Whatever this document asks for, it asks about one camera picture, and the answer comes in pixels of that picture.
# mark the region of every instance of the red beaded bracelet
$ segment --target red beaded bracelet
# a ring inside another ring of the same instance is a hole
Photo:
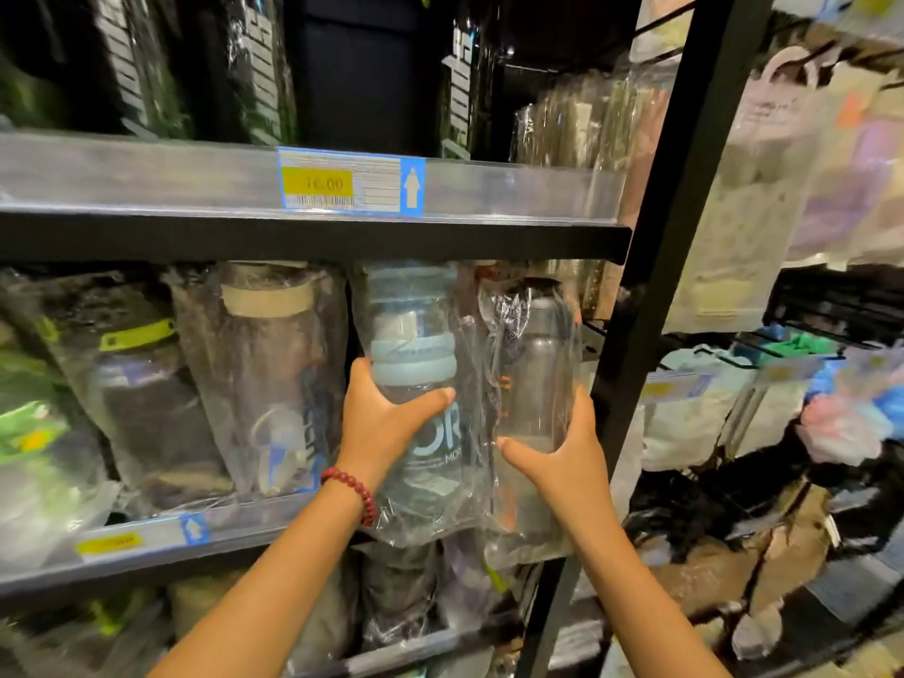
[[[335,467],[330,467],[323,471],[320,475],[320,483],[326,483],[330,478],[335,478],[340,483],[345,483],[361,496],[364,502],[364,518],[361,519],[361,524],[368,527],[372,526],[377,520],[377,506],[373,502],[373,495],[364,487],[364,483]]]

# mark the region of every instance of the hand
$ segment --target hand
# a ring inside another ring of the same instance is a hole
[[[598,533],[603,525],[620,527],[609,493],[605,455],[597,440],[593,402],[583,386],[575,392],[565,442],[552,454],[544,455],[511,437],[496,441],[506,461],[537,486],[573,540]]]
[[[453,399],[455,390],[444,387],[405,404],[392,404],[373,382],[371,363],[364,357],[356,359],[345,393],[336,468],[354,476],[376,494],[418,429],[445,410]]]

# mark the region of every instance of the barcode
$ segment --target barcode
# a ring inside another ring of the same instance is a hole
[[[286,206],[291,209],[352,210],[355,198],[339,195],[286,195]]]

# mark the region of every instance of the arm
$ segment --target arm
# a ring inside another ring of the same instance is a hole
[[[579,387],[568,437],[553,454],[500,440],[505,458],[533,481],[571,536],[635,675],[729,678],[616,519],[587,392]]]
[[[434,390],[394,405],[379,393],[370,371],[364,359],[352,366],[336,467],[376,494],[413,434],[446,409],[455,393]],[[362,516],[358,494],[327,481],[148,678],[278,676]]]

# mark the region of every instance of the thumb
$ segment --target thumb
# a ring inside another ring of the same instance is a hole
[[[539,484],[545,473],[547,455],[511,437],[498,437],[496,443],[499,444],[505,461],[521,471],[532,483]]]
[[[418,428],[445,410],[455,399],[455,389],[443,387],[432,390],[414,398],[411,402],[405,402],[395,410],[397,422],[405,433],[415,433]]]

